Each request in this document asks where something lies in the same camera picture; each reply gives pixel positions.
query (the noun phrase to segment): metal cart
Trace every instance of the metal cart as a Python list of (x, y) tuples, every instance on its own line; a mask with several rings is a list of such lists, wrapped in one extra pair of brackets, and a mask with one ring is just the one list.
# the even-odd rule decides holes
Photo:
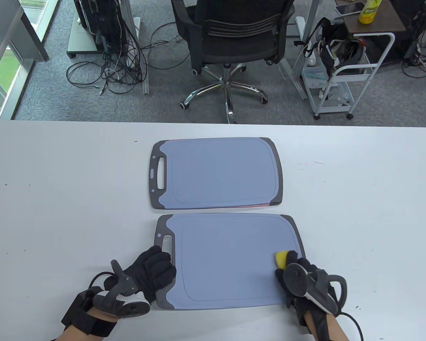
[[(390, 37), (390, 41), (377, 63), (371, 64), (366, 53), (363, 53), (362, 60), (359, 64), (343, 66), (337, 69), (329, 78), (325, 66), (317, 55), (317, 50), (314, 50), (316, 53), (315, 66), (308, 66), (307, 60), (305, 60), (302, 70), (302, 79), (306, 88), (307, 97), (309, 98), (314, 112), (315, 120), (320, 119), (320, 114), (322, 113), (339, 112), (346, 112), (346, 117), (349, 120), (354, 118), (353, 112), (356, 105), (369, 86), (369, 83), (372, 81), (372, 78), (374, 78), (380, 65), (382, 65), (383, 60), (387, 56), (395, 40), (394, 34), (391, 32), (354, 34), (355, 38), (369, 36)], [(354, 69), (356, 74), (341, 75), (342, 71), (351, 69)], [(365, 83), (359, 96), (355, 100), (350, 91), (348, 82), (359, 81), (365, 81)]]

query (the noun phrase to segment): cutting board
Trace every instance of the cutting board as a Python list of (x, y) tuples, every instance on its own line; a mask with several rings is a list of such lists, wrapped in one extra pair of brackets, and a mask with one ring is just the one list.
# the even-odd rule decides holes
[(281, 304), (274, 255), (296, 250), (304, 256), (294, 220), (259, 213), (164, 215), (154, 243), (172, 238), (174, 281), (156, 292), (165, 309), (218, 309)]
[[(158, 188), (161, 158), (164, 184)], [(150, 156), (149, 193), (156, 209), (279, 205), (281, 162), (263, 137), (160, 141)]]

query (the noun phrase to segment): white table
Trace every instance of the white table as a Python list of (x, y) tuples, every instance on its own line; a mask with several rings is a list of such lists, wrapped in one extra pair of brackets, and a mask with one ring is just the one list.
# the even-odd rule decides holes
[[(150, 206), (155, 142), (223, 136), (274, 141), (283, 203), (252, 211), (294, 218), (309, 260), (348, 281), (365, 339), (426, 340), (426, 128), (0, 121), (0, 341), (57, 337), (96, 273), (152, 244), (173, 213)], [(110, 339), (312, 340), (283, 307), (153, 308)]]

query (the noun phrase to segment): wrist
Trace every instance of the wrist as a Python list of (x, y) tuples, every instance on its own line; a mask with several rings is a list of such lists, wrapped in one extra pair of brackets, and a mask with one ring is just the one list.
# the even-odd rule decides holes
[(105, 312), (102, 312), (98, 309), (96, 309), (95, 307), (93, 307), (92, 309), (90, 309), (87, 314), (99, 319), (99, 320), (104, 320), (107, 322), (114, 322), (116, 323), (119, 318), (110, 314), (106, 314)]

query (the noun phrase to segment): black office chair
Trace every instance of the black office chair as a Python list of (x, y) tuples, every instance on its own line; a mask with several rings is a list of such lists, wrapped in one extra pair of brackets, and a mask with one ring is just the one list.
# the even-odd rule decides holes
[[(185, 7), (183, 0), (171, 1), (177, 30), (191, 53), (192, 73), (197, 76), (203, 70), (217, 81), (192, 92), (180, 103), (182, 109), (196, 96), (223, 88), (227, 119), (234, 123), (231, 87), (258, 94), (261, 103), (268, 103), (261, 89), (232, 78), (246, 70), (245, 62), (263, 59), (272, 65), (284, 57), (294, 0), (197, 0), (197, 5), (190, 7)], [(223, 64), (223, 75), (215, 75), (208, 64)]]

